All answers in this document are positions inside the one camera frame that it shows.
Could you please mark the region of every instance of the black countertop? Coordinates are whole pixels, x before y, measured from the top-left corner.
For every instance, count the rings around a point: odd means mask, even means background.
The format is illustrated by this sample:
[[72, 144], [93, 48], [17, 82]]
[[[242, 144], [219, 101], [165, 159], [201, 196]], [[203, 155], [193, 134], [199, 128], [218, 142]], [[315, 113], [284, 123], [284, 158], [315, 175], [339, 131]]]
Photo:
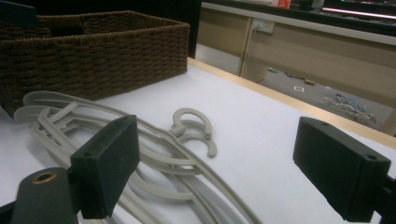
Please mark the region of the black countertop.
[[312, 21], [330, 26], [342, 27], [351, 30], [363, 31], [377, 35], [389, 35], [396, 37], [396, 21], [366, 21], [341, 15], [324, 14], [319, 12], [301, 11], [297, 9], [285, 9], [270, 7], [264, 4], [255, 4], [241, 0], [203, 0], [203, 2], [225, 7], [235, 7], [249, 11], [271, 14], [301, 21]]

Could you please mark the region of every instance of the brown woven basket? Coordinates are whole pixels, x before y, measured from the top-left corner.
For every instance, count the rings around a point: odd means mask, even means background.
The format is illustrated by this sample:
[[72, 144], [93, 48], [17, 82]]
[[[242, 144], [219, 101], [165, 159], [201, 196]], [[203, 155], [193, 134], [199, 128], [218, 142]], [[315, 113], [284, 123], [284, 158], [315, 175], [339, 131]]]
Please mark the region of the brown woven basket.
[[30, 91], [97, 100], [187, 71], [190, 26], [132, 12], [0, 22], [0, 103], [12, 117]]

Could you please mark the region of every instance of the white tabletop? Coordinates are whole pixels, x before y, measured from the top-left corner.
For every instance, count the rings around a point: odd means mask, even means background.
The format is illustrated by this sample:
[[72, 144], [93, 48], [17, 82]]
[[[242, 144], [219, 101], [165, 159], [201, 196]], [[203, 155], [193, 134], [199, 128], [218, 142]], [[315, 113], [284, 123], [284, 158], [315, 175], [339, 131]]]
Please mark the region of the white tabletop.
[[[210, 159], [199, 143], [194, 152], [205, 160], [257, 214], [263, 223], [345, 223], [294, 164], [292, 152], [301, 110], [189, 65], [186, 74], [98, 101], [170, 129], [173, 113], [190, 107], [206, 114], [214, 127], [218, 155]], [[396, 162], [396, 150], [347, 132]], [[0, 111], [0, 205], [15, 200], [19, 182], [54, 166], [45, 149]], [[391, 165], [389, 175], [396, 176]], [[163, 213], [164, 223], [199, 223], [193, 212], [176, 206]], [[137, 223], [116, 213], [119, 223]], [[375, 215], [372, 223], [378, 223]]]

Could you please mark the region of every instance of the beige wall panel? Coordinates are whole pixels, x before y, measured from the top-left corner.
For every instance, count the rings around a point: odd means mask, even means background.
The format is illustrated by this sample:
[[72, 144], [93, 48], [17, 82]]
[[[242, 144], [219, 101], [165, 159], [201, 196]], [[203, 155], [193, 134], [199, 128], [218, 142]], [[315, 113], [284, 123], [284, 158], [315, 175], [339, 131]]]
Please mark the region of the beige wall panel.
[[241, 57], [248, 27], [248, 17], [202, 8], [198, 43]]
[[396, 107], [396, 47], [276, 24], [252, 36], [245, 66], [272, 66], [293, 76]]

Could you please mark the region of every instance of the white power socket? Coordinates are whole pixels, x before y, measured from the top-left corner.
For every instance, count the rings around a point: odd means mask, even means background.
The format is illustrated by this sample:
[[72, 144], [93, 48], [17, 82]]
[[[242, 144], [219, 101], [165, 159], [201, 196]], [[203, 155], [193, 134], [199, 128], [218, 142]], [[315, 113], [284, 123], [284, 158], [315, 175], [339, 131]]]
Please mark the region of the white power socket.
[[258, 31], [262, 31], [268, 34], [274, 32], [275, 23], [273, 21], [265, 21], [261, 19], [253, 20], [253, 29], [257, 29]]

